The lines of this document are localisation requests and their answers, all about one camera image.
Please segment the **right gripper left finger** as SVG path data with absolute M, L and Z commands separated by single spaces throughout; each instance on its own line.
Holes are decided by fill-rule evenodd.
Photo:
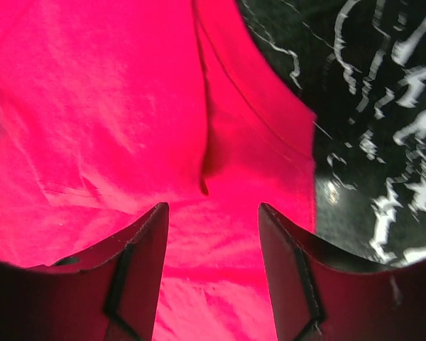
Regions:
M 169 206 L 52 266 L 0 261 L 0 340 L 150 340 Z

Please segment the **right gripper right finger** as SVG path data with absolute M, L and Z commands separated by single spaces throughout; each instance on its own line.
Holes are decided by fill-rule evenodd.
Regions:
M 369 261 L 264 203 L 258 228 L 279 340 L 426 340 L 426 259 Z

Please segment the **pink red t shirt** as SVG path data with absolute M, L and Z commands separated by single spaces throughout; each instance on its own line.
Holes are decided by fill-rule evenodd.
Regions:
M 315 115 L 234 1 L 0 1 L 0 260 L 170 206 L 155 340 L 274 340 L 267 202 L 314 229 Z

